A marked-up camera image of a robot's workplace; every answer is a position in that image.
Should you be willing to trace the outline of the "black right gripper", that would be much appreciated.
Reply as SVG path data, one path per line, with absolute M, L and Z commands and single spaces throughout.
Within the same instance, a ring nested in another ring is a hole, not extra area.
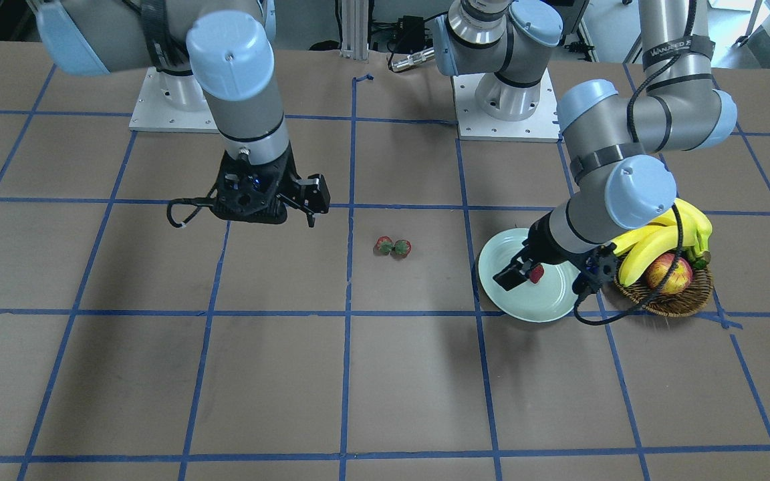
M 226 221 L 281 224 L 287 207 L 280 200 L 282 188 L 296 178 L 291 150 L 285 150 L 266 164 L 251 164 L 243 154 L 233 158 L 224 153 L 216 180 L 216 201 L 212 213 Z M 293 181 L 293 201 L 314 228 L 317 218 L 330 212 L 331 195 L 323 174 Z

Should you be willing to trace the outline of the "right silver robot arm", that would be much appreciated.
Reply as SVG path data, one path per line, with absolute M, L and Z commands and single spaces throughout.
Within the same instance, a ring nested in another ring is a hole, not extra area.
M 323 174 L 301 177 L 275 79 L 263 1 L 43 1 L 40 39 L 64 72 L 99 76 L 152 66 L 190 79 L 210 110 L 224 152 L 205 196 L 168 201 L 225 221 L 281 224 L 287 211 L 313 227 L 330 209 Z

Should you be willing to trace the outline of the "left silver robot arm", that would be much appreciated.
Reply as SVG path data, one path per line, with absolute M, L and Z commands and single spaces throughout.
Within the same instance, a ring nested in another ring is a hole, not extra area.
M 641 1 L 642 69 L 630 98 L 612 82 L 588 80 L 558 101 L 560 134 L 580 191 L 531 229 L 509 265 L 494 277 L 509 291 L 538 265 L 569 262 L 670 209 L 672 174 L 654 153 L 719 145 L 735 128 L 733 98 L 714 87 L 714 43 L 704 1 Z M 455 1 L 432 21 L 434 54 L 446 76 L 481 73 L 476 100 L 501 121 L 531 113 L 562 27 L 541 1 Z

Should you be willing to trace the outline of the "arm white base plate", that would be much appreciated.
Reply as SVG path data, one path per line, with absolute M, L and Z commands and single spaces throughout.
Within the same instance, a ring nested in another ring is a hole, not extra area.
M 529 88 L 504 84 L 493 73 L 452 76 L 462 140 L 556 142 L 557 98 L 548 70 Z
M 218 129 L 193 75 L 146 71 L 129 128 L 150 133 L 212 133 Z

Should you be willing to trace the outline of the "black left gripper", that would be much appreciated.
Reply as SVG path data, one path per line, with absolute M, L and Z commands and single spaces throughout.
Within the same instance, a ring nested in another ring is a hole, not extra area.
M 568 262 L 581 270 L 586 267 L 588 256 L 599 249 L 599 245 L 590 245 L 583 252 L 572 252 L 561 247 L 553 238 L 551 218 L 551 214 L 542 216 L 529 229 L 525 241 L 525 263 L 519 259 L 511 260 L 504 269 L 495 274 L 494 281 L 504 291 L 509 292 L 523 283 L 531 283 L 528 273 L 540 264 L 560 265 Z

